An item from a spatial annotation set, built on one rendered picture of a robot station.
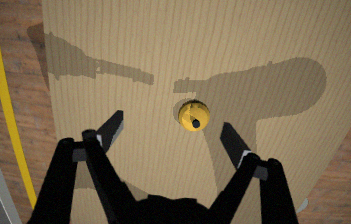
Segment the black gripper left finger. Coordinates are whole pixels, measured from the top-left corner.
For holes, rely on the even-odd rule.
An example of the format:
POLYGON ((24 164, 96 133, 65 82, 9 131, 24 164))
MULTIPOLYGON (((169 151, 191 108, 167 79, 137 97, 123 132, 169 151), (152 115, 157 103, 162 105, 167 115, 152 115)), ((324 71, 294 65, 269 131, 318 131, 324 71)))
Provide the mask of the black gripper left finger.
POLYGON ((153 224, 126 183, 121 182, 106 155, 123 128, 123 111, 117 110, 97 131, 84 130, 83 141, 61 139, 26 224, 70 223, 77 164, 80 161, 86 161, 108 224, 114 220, 117 224, 153 224))

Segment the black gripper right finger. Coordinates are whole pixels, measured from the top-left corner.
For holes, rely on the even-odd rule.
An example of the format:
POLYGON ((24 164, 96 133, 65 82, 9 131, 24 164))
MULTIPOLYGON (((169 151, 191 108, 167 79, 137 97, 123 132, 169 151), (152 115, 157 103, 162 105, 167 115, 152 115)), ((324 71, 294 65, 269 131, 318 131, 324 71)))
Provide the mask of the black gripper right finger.
POLYGON ((236 172, 197 224, 230 224, 252 177, 260 181, 262 224, 299 224, 281 162, 261 160, 229 122, 224 122, 220 140, 236 172))

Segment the gold dome bell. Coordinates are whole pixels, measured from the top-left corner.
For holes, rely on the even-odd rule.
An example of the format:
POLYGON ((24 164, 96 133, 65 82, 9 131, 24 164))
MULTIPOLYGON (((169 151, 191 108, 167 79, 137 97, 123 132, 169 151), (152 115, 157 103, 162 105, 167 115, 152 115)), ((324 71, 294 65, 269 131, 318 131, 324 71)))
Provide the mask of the gold dome bell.
POLYGON ((183 128, 189 131, 199 131, 209 122, 208 107, 200 101, 188 101, 178 111, 178 120, 183 128))

